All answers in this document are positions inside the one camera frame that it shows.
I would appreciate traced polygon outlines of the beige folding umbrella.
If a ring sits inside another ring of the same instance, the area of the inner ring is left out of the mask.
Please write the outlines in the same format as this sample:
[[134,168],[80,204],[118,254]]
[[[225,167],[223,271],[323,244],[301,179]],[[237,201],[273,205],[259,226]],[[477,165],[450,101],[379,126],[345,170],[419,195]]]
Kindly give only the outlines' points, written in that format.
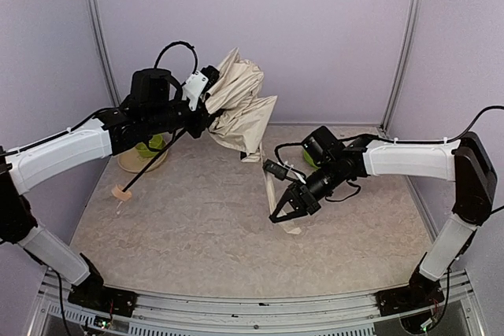
[[[215,121],[207,128],[219,145],[245,153],[243,162],[264,163],[262,139],[276,105],[277,96],[261,98],[264,72],[254,62],[243,59],[239,48],[231,50],[217,66],[219,80],[205,93],[204,105]],[[273,176],[264,173],[269,213],[276,207]]]

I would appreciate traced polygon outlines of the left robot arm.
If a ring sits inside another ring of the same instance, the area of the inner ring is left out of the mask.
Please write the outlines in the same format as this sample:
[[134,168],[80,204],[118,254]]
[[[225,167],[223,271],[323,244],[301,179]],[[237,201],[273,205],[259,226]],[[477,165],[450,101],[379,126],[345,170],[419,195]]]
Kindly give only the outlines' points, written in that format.
[[101,312],[131,316],[137,295],[104,284],[98,269],[73,252],[32,215],[25,194],[62,172],[97,159],[119,155],[153,136],[184,133],[201,136],[212,120],[204,105],[219,79],[213,66],[194,71],[180,83],[167,69],[135,72],[129,95],[116,108],[92,113],[75,127],[1,152],[1,240],[20,246],[72,286],[69,302]]

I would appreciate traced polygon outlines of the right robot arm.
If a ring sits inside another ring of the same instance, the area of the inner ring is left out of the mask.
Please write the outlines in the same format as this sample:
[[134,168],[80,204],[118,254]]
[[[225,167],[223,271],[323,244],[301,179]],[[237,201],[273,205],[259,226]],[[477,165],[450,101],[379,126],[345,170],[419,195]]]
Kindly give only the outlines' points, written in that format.
[[313,215],[320,201],[332,200],[334,189],[358,178],[404,175],[443,179],[455,184],[455,203],[450,217],[431,249],[415,267],[405,286],[381,290],[376,301],[382,316],[409,312],[447,299],[440,279],[470,246],[476,231],[493,213],[497,174],[478,135],[462,135],[440,141],[387,140],[363,134],[338,139],[325,126],[298,143],[317,169],[310,175],[289,174],[280,160],[266,160],[265,172],[289,185],[269,219],[287,222]]

